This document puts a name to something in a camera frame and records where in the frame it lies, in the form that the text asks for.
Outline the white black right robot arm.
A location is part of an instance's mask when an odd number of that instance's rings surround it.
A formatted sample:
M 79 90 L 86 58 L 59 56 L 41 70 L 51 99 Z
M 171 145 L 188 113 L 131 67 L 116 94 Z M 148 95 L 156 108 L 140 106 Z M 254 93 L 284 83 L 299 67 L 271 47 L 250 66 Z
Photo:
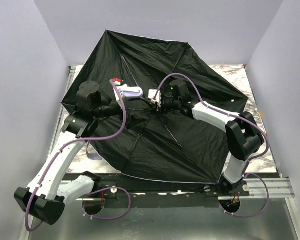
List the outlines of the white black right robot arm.
M 188 118 L 210 124 L 226 134 L 229 163 L 221 175 L 220 188 L 232 192 L 244 178 L 249 161 L 254 158 L 265 142 L 263 131 L 257 126 L 253 115 L 227 111 L 194 97 L 184 80 L 169 83 L 171 96 L 165 96 L 160 89 L 148 91 L 148 98 L 159 111 L 178 110 Z

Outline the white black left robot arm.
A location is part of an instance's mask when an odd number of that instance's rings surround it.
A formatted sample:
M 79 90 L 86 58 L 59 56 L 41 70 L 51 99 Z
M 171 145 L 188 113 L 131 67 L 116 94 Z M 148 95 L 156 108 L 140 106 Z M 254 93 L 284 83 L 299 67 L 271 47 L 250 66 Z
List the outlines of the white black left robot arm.
M 110 81 L 114 95 L 114 105 L 103 105 L 100 85 L 95 81 L 83 82 L 76 93 L 76 105 L 64 121 L 61 137 L 70 137 L 67 143 L 58 141 L 47 161 L 27 187 L 18 187 L 14 199 L 25 213 L 25 226 L 33 231 L 29 217 L 42 223 L 55 224 L 63 214 L 66 205 L 84 195 L 94 195 L 103 191 L 101 178 L 91 172 L 82 173 L 76 180 L 64 186 L 61 182 L 75 156 L 87 142 L 108 141 L 118 137 L 127 122 L 125 101 L 139 99 L 143 90 L 138 86 L 128 86 L 119 78 Z M 93 137 L 100 118 L 121 115 L 120 129 L 110 135 Z

